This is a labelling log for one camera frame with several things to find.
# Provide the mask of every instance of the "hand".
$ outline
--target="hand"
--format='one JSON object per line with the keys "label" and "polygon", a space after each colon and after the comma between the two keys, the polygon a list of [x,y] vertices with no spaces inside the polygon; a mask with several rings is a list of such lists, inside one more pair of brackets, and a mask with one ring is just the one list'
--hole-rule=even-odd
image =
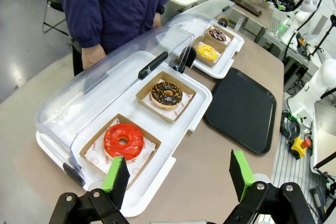
{"label": "hand", "polygon": [[160,13],[155,13],[155,17],[153,20],[153,28],[158,28],[161,27],[161,14]]}
{"label": "hand", "polygon": [[82,62],[84,70],[88,69],[105,56],[105,51],[100,44],[94,47],[82,48]]}

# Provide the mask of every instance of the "screw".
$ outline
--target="screw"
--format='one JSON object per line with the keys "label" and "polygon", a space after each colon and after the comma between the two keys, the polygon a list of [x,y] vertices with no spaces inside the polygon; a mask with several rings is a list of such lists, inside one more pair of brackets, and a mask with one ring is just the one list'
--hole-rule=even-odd
{"label": "screw", "polygon": [[286,186],[287,191],[293,191],[293,187],[291,185]]}
{"label": "screw", "polygon": [[258,190],[264,190],[265,186],[263,184],[258,184],[257,188],[258,188]]}

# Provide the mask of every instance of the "black plastic tray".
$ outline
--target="black plastic tray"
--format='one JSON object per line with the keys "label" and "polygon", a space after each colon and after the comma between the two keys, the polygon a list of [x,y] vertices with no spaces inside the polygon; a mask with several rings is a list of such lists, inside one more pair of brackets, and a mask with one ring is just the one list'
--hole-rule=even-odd
{"label": "black plastic tray", "polygon": [[230,68],[212,90],[206,120],[223,134],[257,154],[272,143],[277,102],[274,95],[249,76]]}

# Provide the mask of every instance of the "red button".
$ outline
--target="red button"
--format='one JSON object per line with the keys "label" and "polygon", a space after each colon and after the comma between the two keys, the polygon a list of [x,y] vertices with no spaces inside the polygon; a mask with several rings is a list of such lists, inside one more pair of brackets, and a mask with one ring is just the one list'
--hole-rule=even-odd
{"label": "red button", "polygon": [[311,145],[311,141],[309,138],[306,138],[301,144],[302,148],[308,148]]}

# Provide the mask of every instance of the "donut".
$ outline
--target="donut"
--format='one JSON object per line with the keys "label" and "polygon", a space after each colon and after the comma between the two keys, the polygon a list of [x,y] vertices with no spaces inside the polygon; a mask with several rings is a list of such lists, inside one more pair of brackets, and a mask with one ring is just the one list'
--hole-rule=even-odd
{"label": "donut", "polygon": [[209,30],[209,34],[219,41],[222,41],[222,42],[226,41],[226,36],[221,30],[213,28]]}
{"label": "donut", "polygon": [[159,82],[151,90],[153,102],[163,109],[174,109],[182,101],[182,91],[172,82]]}
{"label": "donut", "polygon": [[205,59],[211,61],[217,59],[217,52],[212,46],[201,44],[196,48],[196,52]]}
{"label": "donut", "polygon": [[128,161],[140,154],[144,140],[138,127],[129,123],[119,123],[107,129],[103,145],[109,156],[123,156]]}

